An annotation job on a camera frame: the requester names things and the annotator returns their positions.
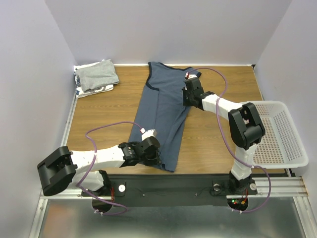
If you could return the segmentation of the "blue tank top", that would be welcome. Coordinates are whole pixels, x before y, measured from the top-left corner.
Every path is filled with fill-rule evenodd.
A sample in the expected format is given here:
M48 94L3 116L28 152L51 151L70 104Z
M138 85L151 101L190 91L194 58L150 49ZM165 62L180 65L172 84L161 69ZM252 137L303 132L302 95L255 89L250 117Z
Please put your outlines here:
M161 62L149 62L149 76L142 91L129 141L140 141L139 126L145 130L155 129L160 143L161 164L158 169L174 172L178 163L185 120L190 107L183 105L182 89L185 75L190 72L197 77L199 71L192 67L173 68Z

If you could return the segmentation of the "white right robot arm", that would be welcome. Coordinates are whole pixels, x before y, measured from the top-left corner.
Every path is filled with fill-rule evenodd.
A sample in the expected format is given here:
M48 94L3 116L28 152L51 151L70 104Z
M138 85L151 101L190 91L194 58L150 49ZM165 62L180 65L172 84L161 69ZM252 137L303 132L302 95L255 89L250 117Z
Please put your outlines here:
M228 121L231 139L236 146L235 152L229 151L234 158L234 164L229 173L228 189L232 193L240 193L252 180L254 153L265 135L265 128L256 106L253 103L234 103L213 92L205 92L199 78L194 74L186 74L185 87L182 91L185 106L194 106L216 115L227 149L229 145L219 118Z

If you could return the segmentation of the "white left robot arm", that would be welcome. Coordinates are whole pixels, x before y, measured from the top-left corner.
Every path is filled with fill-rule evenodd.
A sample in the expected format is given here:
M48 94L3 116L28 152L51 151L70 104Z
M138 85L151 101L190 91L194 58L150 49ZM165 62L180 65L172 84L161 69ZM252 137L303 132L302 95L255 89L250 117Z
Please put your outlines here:
M81 185L98 195L106 195L110 183L105 168L123 168L139 163L159 165L159 148L160 143L154 136L97 151L70 151L67 146L61 146L37 165L43 194L53 196Z

